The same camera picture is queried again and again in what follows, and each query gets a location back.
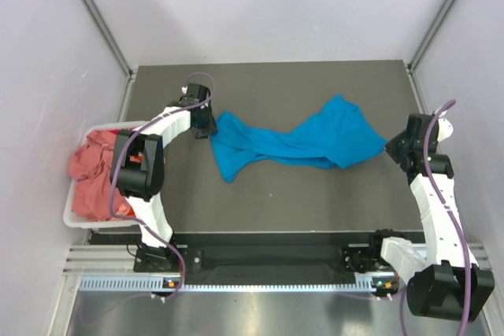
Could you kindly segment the blue t shirt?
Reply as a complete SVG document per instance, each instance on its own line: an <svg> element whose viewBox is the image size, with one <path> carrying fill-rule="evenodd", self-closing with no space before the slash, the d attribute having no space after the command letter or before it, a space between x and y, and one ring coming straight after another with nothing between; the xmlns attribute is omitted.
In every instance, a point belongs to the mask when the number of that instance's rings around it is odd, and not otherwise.
<svg viewBox="0 0 504 336"><path fill-rule="evenodd" d="M227 183L248 164L265 160L323 169L349 168L379 155L386 144L359 106L340 94L288 133L248 126L231 112L219 116L217 129L210 141Z"/></svg>

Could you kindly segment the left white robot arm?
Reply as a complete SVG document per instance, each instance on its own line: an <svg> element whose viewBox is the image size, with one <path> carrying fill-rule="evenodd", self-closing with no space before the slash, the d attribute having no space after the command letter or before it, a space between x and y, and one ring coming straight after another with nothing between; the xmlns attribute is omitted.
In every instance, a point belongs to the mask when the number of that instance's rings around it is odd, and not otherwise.
<svg viewBox="0 0 504 336"><path fill-rule="evenodd" d="M189 83L180 99L169 103L152 120L134 129L121 129L116 136L110 182L134 214L109 212L114 218L132 220L140 226L142 243L154 248L151 260L161 270L174 268L179 259L177 249L169 245L173 230L161 202L165 147L189 130L194 131L196 139L217 133L211 98L208 87Z"/></svg>

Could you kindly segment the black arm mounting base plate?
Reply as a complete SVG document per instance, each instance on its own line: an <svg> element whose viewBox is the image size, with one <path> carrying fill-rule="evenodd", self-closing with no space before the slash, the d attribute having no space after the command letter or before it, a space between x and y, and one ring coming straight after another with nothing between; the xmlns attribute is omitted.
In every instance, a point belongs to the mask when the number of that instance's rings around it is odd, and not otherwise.
<svg viewBox="0 0 504 336"><path fill-rule="evenodd" d="M173 241L194 286L329 286L391 278L379 260L388 236L424 242L421 231L176 233ZM92 233L86 269L93 273L180 272L168 248L145 246L139 234Z"/></svg>

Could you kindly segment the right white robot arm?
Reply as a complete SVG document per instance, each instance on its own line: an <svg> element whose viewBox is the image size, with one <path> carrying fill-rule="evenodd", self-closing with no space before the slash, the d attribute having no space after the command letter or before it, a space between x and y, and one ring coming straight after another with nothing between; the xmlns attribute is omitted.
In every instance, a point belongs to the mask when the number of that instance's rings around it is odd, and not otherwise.
<svg viewBox="0 0 504 336"><path fill-rule="evenodd" d="M450 158L436 151L453 127L444 118L431 125L432 119L410 114L406 129L385 146L405 172L416 200L425 252L418 253L403 237L391 236L369 247L367 257L374 268L384 270L391 265L398 273L413 315L473 322L495 288L495 280L462 243L454 171Z"/></svg>

